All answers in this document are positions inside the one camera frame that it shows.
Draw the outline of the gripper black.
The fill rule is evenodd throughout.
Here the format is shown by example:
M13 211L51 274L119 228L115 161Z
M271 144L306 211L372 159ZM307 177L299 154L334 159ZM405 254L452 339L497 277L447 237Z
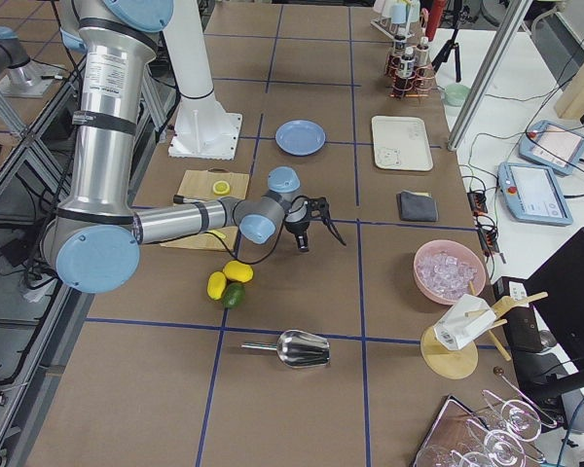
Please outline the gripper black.
M298 201L284 220L285 229L295 236L297 248L309 252L307 230L310 226L310 210L306 201Z

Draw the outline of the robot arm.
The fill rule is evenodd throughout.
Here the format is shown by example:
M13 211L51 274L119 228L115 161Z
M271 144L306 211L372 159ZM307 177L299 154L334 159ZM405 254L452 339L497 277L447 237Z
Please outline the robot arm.
M238 227L262 244L285 228L307 241L310 209L294 169L274 169L258 200L223 197L135 211L128 182L147 65L165 43L180 92L172 154L233 156L240 117L217 101L193 1L70 1L58 10L64 44L86 56L70 194L43 242L61 281L98 294L135 272L140 246Z
M35 63L13 29L0 26L0 92L8 97L41 98L49 89L53 69Z

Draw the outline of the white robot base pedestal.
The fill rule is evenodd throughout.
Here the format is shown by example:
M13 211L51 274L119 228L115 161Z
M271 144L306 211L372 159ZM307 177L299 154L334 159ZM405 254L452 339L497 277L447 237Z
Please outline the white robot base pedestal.
M226 112L215 95L198 3L175 1L163 34L180 94L169 154L232 160L242 115Z

